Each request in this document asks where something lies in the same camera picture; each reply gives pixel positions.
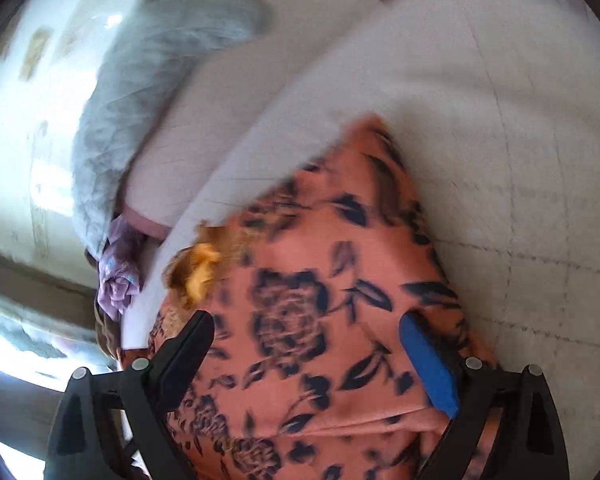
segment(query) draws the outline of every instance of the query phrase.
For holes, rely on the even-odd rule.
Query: pink trim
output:
[[[138,231],[150,236],[151,238],[164,240],[171,232],[170,227],[163,224],[158,224],[158,222],[154,222],[148,218],[145,218],[138,211],[131,209],[126,204],[122,209],[122,215],[132,227],[138,229]]]

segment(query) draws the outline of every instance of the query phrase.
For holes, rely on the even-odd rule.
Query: dark blue flower pattern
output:
[[[202,454],[200,437],[211,438],[214,450],[224,454],[222,444],[229,438],[226,417],[219,413],[214,398],[210,395],[201,396],[194,404],[194,418],[189,423],[189,433],[193,437],[196,449]]]
[[[251,297],[256,306],[251,332],[260,354],[267,358],[266,363],[251,367],[260,377],[257,380],[271,367],[282,378],[297,374],[302,363],[326,351],[326,329],[320,318],[327,313],[330,295],[314,271],[282,274],[259,269]],[[243,387],[253,382],[249,376]]]
[[[275,443],[268,438],[257,438],[255,420],[250,412],[244,417],[243,438],[233,442],[231,457],[236,469],[249,480],[272,480],[282,468],[282,459]]]
[[[269,194],[259,198],[242,214],[243,227],[265,232],[272,242],[284,231],[293,228],[302,211],[309,209],[298,202],[298,185],[292,178]]]
[[[331,379],[328,377],[302,374],[300,390],[300,396],[289,406],[282,418],[278,428],[280,433],[299,433],[317,412],[323,412],[331,405]]]

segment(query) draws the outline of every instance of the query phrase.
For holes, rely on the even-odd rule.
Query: orange floral fabric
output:
[[[250,242],[200,304],[215,341],[166,418],[200,478],[414,478],[448,419],[400,345],[400,317],[418,309],[463,356],[493,355],[468,329],[382,121],[350,125],[227,226]],[[172,299],[150,355],[174,335]],[[492,441],[483,435],[468,476]]]

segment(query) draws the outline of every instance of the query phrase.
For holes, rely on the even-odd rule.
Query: purple cloth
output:
[[[109,227],[109,246],[98,263],[100,288],[98,304],[117,321],[140,292],[140,271],[135,257],[144,235],[131,227],[124,217],[117,217]]]

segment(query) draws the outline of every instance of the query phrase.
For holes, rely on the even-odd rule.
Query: white sheet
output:
[[[261,32],[256,0],[140,0],[105,54],[74,137],[72,220],[99,259],[118,187],[173,93],[209,54]]]
[[[235,143],[282,89],[378,0],[259,0],[271,24],[239,48],[205,60],[178,91],[134,159],[125,204],[173,227]]]
[[[190,204],[123,318],[141,347],[159,273],[202,219],[221,222],[383,115],[422,192],[471,322],[506,367],[540,364],[573,478],[600,466],[600,30],[551,4],[397,0],[288,88]]]

